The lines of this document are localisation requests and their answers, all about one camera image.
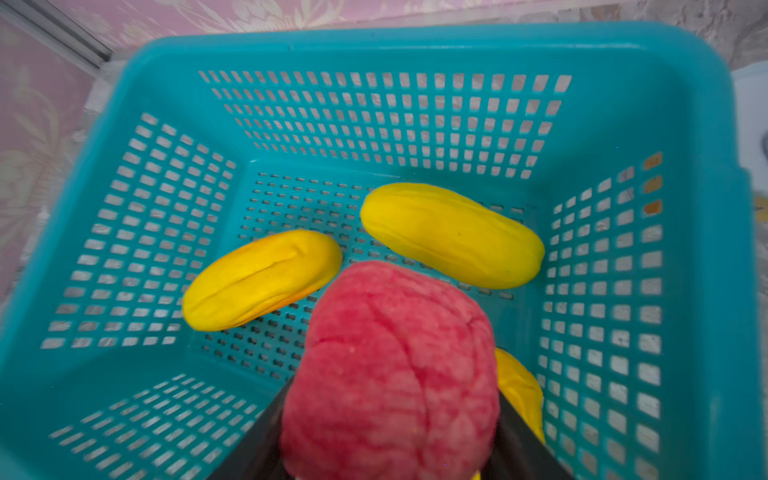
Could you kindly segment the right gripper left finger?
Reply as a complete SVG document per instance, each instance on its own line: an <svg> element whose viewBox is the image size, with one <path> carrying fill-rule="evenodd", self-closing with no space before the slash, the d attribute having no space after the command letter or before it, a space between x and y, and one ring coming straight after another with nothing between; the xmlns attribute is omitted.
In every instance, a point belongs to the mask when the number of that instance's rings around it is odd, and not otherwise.
<svg viewBox="0 0 768 480"><path fill-rule="evenodd" d="M293 380L280 390L208 480L293 479L284 466L280 450L282 414Z"/></svg>

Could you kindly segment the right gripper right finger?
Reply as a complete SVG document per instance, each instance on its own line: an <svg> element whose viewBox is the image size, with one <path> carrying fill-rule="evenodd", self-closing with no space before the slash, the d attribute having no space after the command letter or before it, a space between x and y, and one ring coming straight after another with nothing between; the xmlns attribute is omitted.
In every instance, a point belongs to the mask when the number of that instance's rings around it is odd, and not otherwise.
<svg viewBox="0 0 768 480"><path fill-rule="evenodd" d="M483 480L573 480L499 393L500 414Z"/></svg>

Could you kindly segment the yellow lemon fruit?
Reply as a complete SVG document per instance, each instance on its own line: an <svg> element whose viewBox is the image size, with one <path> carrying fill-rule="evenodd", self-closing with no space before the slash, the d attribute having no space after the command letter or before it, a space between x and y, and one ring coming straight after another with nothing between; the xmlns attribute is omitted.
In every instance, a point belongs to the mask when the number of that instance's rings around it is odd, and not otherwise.
<svg viewBox="0 0 768 480"><path fill-rule="evenodd" d="M536 378L510 353L495 349L498 387L510 405L542 444L546 444L543 430L543 393Z"/></svg>

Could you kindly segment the pink red fruit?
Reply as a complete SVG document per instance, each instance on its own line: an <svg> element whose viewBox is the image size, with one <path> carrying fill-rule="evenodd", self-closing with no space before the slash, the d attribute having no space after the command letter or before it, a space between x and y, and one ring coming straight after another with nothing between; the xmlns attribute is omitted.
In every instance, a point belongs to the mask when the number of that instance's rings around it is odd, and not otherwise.
<svg viewBox="0 0 768 480"><path fill-rule="evenodd" d="M316 305L280 448L300 479L469 479L500 413L487 315L458 288L381 261Z"/></svg>

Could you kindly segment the ridged yellow-orange fruit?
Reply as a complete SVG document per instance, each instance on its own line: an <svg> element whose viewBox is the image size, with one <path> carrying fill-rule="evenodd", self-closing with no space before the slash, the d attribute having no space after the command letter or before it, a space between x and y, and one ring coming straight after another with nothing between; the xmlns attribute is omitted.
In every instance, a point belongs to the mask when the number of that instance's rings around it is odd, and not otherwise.
<svg viewBox="0 0 768 480"><path fill-rule="evenodd" d="M264 237L205 268L182 298L183 317L203 332L242 326L323 288L342 260L338 243L319 232Z"/></svg>

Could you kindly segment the smooth yellow mango fruit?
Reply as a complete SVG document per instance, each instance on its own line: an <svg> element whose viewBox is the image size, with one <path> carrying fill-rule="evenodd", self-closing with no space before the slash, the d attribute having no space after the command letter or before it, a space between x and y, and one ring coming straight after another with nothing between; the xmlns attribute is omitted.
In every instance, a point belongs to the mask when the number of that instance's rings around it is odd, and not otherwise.
<svg viewBox="0 0 768 480"><path fill-rule="evenodd" d="M360 218L367 233L395 253L479 288L530 282L545 254L530 228L428 184L381 186L367 195Z"/></svg>

